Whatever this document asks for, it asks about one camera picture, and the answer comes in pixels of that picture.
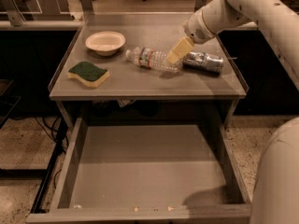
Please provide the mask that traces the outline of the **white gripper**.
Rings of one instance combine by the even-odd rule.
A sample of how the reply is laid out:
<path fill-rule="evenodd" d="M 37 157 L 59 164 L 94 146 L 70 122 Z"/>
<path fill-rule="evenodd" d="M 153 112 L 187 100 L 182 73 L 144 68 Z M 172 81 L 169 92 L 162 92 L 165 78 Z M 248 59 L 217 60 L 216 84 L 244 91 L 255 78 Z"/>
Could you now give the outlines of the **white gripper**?
<path fill-rule="evenodd" d="M 187 36 L 170 49 L 166 60 L 177 63 L 193 50 L 195 44 L 204 44 L 223 30 L 247 23 L 249 19 L 232 8 L 226 0 L 212 0 L 194 12 L 183 27 Z"/>

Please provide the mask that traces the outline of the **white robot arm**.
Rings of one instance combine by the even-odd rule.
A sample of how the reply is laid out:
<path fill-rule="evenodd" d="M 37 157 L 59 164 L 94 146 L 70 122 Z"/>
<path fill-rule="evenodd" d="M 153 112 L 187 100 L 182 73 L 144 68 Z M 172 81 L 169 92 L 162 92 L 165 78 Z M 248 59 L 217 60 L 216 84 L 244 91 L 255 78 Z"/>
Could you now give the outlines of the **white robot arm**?
<path fill-rule="evenodd" d="M 176 63 L 196 44 L 253 21 L 293 83 L 299 81 L 299 15 L 280 0 L 212 0 L 184 24 L 167 56 Z M 260 158 L 249 224 L 299 224 L 299 118 L 280 126 Z"/>

